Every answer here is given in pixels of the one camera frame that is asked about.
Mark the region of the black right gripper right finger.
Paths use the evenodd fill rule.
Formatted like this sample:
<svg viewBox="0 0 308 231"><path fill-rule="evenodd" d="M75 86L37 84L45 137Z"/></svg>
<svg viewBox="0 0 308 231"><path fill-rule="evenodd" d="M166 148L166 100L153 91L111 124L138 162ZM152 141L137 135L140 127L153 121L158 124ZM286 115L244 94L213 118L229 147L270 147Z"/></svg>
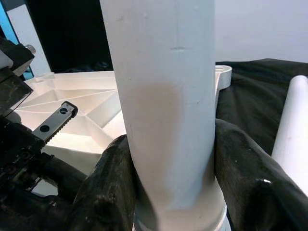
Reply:
<svg viewBox="0 0 308 231"><path fill-rule="evenodd" d="M308 197L249 135L216 119L215 175L237 231L306 231Z"/></svg>

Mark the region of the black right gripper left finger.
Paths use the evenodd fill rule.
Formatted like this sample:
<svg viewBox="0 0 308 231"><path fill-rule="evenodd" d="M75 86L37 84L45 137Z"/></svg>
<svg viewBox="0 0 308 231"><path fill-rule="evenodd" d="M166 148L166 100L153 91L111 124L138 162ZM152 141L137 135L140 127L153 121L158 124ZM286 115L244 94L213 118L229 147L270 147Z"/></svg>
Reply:
<svg viewBox="0 0 308 231"><path fill-rule="evenodd" d="M136 173L128 138L104 150L81 184L66 220L68 231L130 231L136 204Z"/></svg>

